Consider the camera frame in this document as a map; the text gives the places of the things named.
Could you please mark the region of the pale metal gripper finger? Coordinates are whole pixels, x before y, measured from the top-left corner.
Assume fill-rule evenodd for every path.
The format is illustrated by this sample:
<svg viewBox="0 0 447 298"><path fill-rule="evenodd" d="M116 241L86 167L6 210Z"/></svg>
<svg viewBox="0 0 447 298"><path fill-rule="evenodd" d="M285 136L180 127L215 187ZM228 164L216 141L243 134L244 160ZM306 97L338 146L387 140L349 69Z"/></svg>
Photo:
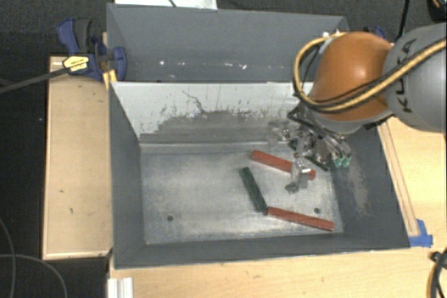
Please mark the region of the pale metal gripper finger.
<svg viewBox="0 0 447 298"><path fill-rule="evenodd" d="M270 147L276 147L280 142L289 142L295 136L294 127L291 127L290 122L286 120L270 121L268 128L268 144Z"/></svg>
<svg viewBox="0 0 447 298"><path fill-rule="evenodd" d="M291 182L285 186L288 193L297 193L308 188L312 169L297 158L291 166Z"/></svg>

